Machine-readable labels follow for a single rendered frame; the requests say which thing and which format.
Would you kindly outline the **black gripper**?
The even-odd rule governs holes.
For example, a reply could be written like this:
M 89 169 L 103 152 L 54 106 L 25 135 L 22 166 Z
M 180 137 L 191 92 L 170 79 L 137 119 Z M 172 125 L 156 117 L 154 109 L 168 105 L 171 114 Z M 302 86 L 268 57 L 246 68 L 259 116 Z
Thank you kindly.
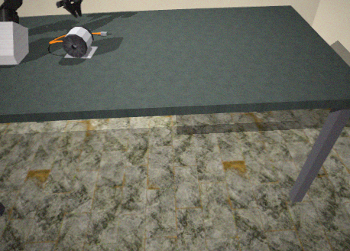
M 63 8 L 65 8 L 70 14 L 72 14 L 75 18 L 78 18 L 77 14 L 80 17 L 82 17 L 82 12 L 81 12 L 82 1 L 83 0 L 61 0 L 57 2 L 56 5 L 58 8 L 63 6 Z M 71 4 L 71 2 L 73 2 L 73 4 Z

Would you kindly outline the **orange cable with grey plug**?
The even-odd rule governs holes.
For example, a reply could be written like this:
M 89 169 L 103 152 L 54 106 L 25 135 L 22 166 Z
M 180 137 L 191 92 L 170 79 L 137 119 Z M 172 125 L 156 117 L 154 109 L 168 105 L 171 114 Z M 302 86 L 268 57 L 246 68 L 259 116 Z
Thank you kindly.
M 101 36 L 107 36 L 107 35 L 108 35 L 108 33 L 107 33 L 107 32 L 104 32 L 104 31 L 101 31 L 101 33 L 92 33 L 92 34 L 100 34 Z M 62 37 L 66 37 L 66 35 L 54 39 L 54 40 L 51 41 L 49 44 L 53 44 L 53 43 L 57 43 L 57 42 L 63 42 L 63 41 L 55 41 L 55 40 L 60 39 L 60 38 L 62 38 Z

